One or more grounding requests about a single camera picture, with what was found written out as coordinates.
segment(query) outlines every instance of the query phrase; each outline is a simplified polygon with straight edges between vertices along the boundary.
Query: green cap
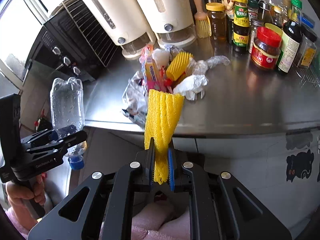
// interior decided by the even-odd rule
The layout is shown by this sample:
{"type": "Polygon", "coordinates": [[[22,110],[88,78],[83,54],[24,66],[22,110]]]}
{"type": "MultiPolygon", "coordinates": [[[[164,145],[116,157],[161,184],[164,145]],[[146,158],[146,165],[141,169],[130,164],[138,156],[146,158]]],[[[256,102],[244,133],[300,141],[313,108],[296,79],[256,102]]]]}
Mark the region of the green cap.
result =
{"type": "Polygon", "coordinates": [[[300,10],[302,9],[302,2],[300,0],[291,0],[292,5],[298,7],[300,10]]]}

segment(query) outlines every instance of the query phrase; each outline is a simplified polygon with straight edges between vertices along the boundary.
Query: metal dish rack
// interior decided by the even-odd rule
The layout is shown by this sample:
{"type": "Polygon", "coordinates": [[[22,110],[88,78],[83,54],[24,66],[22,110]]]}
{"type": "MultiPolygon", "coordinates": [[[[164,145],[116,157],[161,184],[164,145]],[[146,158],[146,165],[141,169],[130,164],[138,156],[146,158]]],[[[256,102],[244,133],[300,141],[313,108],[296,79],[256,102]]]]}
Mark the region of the metal dish rack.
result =
{"type": "Polygon", "coordinates": [[[306,83],[312,83],[314,87],[319,87],[320,88],[320,77],[319,74],[317,73],[316,69],[310,65],[308,69],[302,69],[295,67],[295,70],[298,74],[298,76],[301,78],[301,84],[302,86],[306,83]]]}
{"type": "Polygon", "coordinates": [[[99,60],[107,67],[118,46],[82,0],[65,0],[62,4],[99,60]]]}

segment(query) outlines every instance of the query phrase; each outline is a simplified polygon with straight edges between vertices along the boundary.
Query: blue bottle cap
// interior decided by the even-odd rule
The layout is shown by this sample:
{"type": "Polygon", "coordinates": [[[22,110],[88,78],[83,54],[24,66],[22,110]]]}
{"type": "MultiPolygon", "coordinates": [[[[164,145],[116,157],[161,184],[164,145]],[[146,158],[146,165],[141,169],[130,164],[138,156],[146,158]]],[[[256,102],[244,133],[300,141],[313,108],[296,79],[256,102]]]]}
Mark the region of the blue bottle cap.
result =
{"type": "Polygon", "coordinates": [[[71,169],[75,171],[81,170],[84,167],[84,161],[83,161],[82,155],[68,158],[68,162],[70,164],[71,169]]]}

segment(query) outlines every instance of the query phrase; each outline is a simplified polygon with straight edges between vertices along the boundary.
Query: yellow foam net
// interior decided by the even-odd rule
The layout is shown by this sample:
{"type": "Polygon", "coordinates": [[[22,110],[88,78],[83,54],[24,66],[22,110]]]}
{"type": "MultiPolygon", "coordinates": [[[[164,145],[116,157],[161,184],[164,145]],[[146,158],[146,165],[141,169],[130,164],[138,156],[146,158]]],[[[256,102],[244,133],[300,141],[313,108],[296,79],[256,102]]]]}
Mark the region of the yellow foam net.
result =
{"type": "Polygon", "coordinates": [[[154,181],[162,184],[168,179],[168,145],[178,124],[184,96],[149,90],[148,115],[144,132],[144,147],[150,138],[155,141],[154,181]]]}

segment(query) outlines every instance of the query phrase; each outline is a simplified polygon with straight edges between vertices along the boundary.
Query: stainless steel countertop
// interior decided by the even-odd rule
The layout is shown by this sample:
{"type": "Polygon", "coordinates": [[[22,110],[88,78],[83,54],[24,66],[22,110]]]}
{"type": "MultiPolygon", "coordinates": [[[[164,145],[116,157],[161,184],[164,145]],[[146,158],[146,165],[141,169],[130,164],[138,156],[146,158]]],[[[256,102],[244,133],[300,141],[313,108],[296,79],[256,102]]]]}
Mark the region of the stainless steel countertop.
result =
{"type": "MultiPolygon", "coordinates": [[[[227,43],[198,39],[185,48],[195,60],[225,55],[228,66],[209,69],[206,95],[185,99],[176,136],[217,137],[280,133],[320,126],[320,88],[301,85],[290,69],[286,76],[258,69],[250,54],[237,54],[227,43]]],[[[138,60],[128,61],[118,50],[109,69],[92,83],[84,84],[85,125],[112,130],[143,132],[122,115],[122,94],[137,70],[138,60]]]]}

